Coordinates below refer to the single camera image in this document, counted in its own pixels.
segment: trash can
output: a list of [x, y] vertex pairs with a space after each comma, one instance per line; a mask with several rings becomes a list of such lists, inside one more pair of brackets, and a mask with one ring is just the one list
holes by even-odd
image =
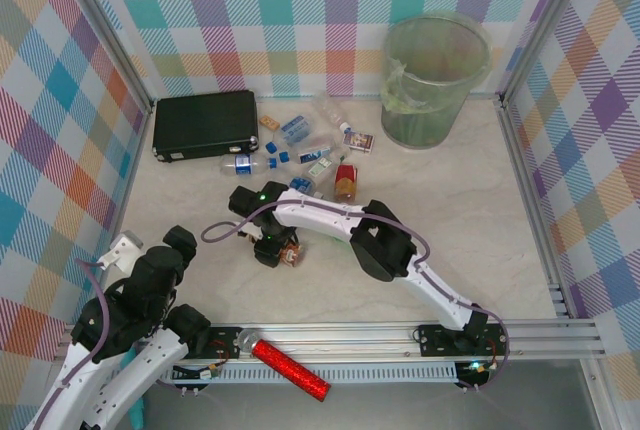
[[469, 17], [434, 12], [394, 25], [384, 42], [382, 128], [405, 147], [442, 143], [490, 70], [489, 35]]

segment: water bottle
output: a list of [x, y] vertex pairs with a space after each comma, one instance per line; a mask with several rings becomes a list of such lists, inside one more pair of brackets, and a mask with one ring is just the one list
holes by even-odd
[[342, 161], [349, 155], [347, 147], [339, 147], [330, 155], [320, 157], [307, 168], [304, 173], [291, 180], [289, 187], [298, 190], [306, 195], [315, 196], [316, 188], [333, 178]]
[[336, 141], [326, 133], [323, 135], [305, 138], [293, 146], [288, 152], [282, 152], [280, 158], [291, 158], [297, 163], [309, 163], [320, 157], [329, 155], [336, 147]]
[[292, 147], [307, 138], [313, 131], [313, 127], [314, 122], [311, 117], [298, 115], [276, 130], [273, 133], [273, 141], [267, 143], [265, 148], [269, 153], [286, 150], [287, 147]]
[[225, 155], [220, 162], [220, 172], [227, 176], [258, 175], [277, 166], [275, 158], [263, 155]]
[[319, 92], [313, 97], [313, 107], [325, 120], [343, 133], [351, 131], [351, 125], [347, 122], [344, 112], [327, 92]]

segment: small bottle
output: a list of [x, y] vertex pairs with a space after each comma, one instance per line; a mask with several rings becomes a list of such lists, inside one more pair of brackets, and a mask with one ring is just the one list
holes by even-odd
[[277, 166], [278, 161], [275, 158], [266, 158], [263, 155], [225, 155], [220, 162], [220, 172], [228, 176], [257, 175]]
[[342, 164], [336, 173], [336, 185], [333, 199], [338, 203], [353, 203], [356, 199], [358, 169], [353, 165]]
[[269, 153], [286, 150], [287, 147], [292, 147], [307, 138], [313, 131], [313, 127], [311, 117], [298, 115], [276, 130], [273, 133], [273, 141], [267, 143], [265, 148]]
[[309, 163], [329, 155], [335, 147], [336, 141], [327, 133], [305, 138], [302, 142], [296, 143], [289, 152], [282, 152], [280, 158], [282, 160], [282, 154], [286, 153], [297, 163]]
[[331, 125], [339, 128], [343, 133], [351, 131], [342, 109], [327, 92], [319, 92], [313, 97], [313, 106]]
[[289, 186], [306, 195], [314, 195], [316, 188], [332, 178], [342, 161], [349, 155], [349, 149], [340, 147], [326, 157], [320, 157], [305, 172], [291, 180]]

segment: marble surface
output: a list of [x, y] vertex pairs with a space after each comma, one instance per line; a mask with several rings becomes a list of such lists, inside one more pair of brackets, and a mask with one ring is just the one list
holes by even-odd
[[[402, 148], [385, 136], [379, 102], [341, 105], [355, 129], [376, 136], [371, 155], [353, 152], [348, 159], [359, 171], [357, 203], [373, 198], [386, 203], [426, 237], [431, 267], [481, 306], [504, 318], [555, 317], [493, 102], [468, 101], [448, 139], [422, 151]], [[308, 101], [267, 101], [258, 111], [285, 122], [312, 107]], [[260, 131], [264, 144], [270, 135], [263, 127]], [[153, 127], [122, 226], [146, 247], [158, 244], [176, 224], [199, 239], [208, 224], [234, 218], [227, 205], [237, 185], [259, 190], [268, 179], [288, 183], [303, 169], [291, 163], [268, 175], [242, 178], [222, 176], [219, 158], [160, 163], [151, 153], [152, 135]], [[332, 185], [321, 190], [331, 195]], [[189, 303], [212, 322], [225, 323], [434, 319], [429, 307], [402, 286], [366, 275], [348, 245], [305, 230], [299, 237], [306, 247], [303, 263], [274, 269], [254, 259], [245, 239], [199, 241], [177, 304]], [[116, 278], [109, 275], [107, 283]]]

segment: bottle label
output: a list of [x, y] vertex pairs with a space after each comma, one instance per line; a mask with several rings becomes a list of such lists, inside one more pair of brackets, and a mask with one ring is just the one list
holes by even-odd
[[294, 190], [298, 190], [301, 193], [304, 193], [305, 195], [309, 195], [309, 193], [311, 192], [311, 187], [313, 186], [313, 183], [310, 180], [307, 180], [306, 178], [302, 178], [302, 177], [296, 177], [293, 180], [291, 180], [291, 183], [289, 184], [289, 187], [293, 188]]
[[300, 163], [309, 163], [319, 159], [320, 157], [329, 155], [329, 153], [331, 153], [331, 147], [324, 147], [313, 152], [299, 153], [298, 157], [300, 157]]
[[287, 145], [293, 145], [311, 133], [311, 123], [302, 115], [298, 115], [289, 123], [283, 125], [281, 130], [282, 138]]
[[329, 168], [331, 166], [331, 163], [331, 160], [322, 157], [320, 160], [313, 164], [313, 167], [309, 169], [309, 175], [311, 175], [312, 177], [317, 177], [327, 168]]
[[251, 157], [236, 155], [236, 175], [251, 175]]

